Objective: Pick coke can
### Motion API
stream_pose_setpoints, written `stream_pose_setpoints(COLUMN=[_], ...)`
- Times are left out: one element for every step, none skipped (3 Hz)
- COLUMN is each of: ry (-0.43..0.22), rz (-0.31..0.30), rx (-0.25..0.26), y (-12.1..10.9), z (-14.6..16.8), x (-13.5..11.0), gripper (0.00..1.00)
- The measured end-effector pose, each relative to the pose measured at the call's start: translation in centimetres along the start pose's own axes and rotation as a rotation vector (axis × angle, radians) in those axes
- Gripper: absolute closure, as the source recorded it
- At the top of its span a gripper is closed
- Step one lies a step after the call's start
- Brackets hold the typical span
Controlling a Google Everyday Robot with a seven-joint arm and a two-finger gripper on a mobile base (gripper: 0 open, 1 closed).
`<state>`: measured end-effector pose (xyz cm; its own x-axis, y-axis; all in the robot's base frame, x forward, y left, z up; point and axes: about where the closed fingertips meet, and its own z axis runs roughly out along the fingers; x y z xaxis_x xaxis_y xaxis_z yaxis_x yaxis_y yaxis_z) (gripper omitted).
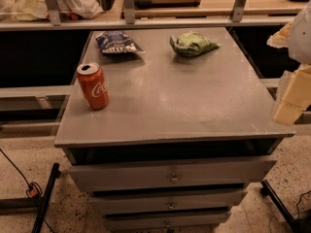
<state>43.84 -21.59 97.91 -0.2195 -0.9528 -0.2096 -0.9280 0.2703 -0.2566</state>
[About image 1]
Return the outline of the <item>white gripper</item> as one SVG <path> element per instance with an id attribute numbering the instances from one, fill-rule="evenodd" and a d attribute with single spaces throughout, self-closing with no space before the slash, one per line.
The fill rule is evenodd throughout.
<path id="1" fill-rule="evenodd" d="M 311 0 L 296 15 L 293 22 L 271 35 L 270 47 L 289 48 L 290 58 L 311 64 Z M 285 71 L 281 77 L 272 119 L 280 124 L 294 124 L 311 106 L 311 66 L 300 65 L 294 72 Z"/>

